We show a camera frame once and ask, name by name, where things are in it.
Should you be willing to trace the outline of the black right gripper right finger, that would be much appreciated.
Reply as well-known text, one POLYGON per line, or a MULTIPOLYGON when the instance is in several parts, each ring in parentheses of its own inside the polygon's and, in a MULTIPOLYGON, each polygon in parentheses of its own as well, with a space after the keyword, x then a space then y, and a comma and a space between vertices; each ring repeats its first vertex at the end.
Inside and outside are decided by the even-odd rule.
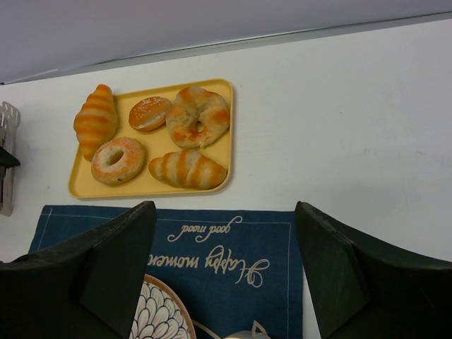
POLYGON ((322 338, 451 337, 451 262, 401 249, 305 202, 295 224, 322 338))

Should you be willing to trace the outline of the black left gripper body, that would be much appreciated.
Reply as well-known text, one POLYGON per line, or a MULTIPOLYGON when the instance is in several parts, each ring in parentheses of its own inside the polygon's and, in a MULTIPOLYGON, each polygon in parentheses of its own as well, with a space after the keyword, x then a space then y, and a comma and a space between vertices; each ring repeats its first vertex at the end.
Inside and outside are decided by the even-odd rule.
POLYGON ((20 126, 20 112, 11 103, 1 103, 1 214, 13 212, 14 170, 20 166, 16 157, 16 134, 20 126))

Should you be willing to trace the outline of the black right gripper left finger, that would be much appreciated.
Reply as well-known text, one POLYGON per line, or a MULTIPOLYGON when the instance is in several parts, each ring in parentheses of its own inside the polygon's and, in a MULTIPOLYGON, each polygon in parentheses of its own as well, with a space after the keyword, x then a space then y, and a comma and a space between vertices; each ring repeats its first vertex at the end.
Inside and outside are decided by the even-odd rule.
POLYGON ((2 338, 128 338, 157 211, 144 201, 99 227, 1 264, 2 338))

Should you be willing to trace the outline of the large orange striped croissant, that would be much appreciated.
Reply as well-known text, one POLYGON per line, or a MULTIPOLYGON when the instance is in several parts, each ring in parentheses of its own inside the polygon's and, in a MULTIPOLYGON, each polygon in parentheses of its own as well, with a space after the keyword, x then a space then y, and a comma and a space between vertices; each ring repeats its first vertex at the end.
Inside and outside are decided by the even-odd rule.
POLYGON ((77 113, 73 129, 76 132, 82 156, 91 162, 97 150, 112 140, 119 125, 119 116, 109 86, 99 84, 89 94, 77 113))

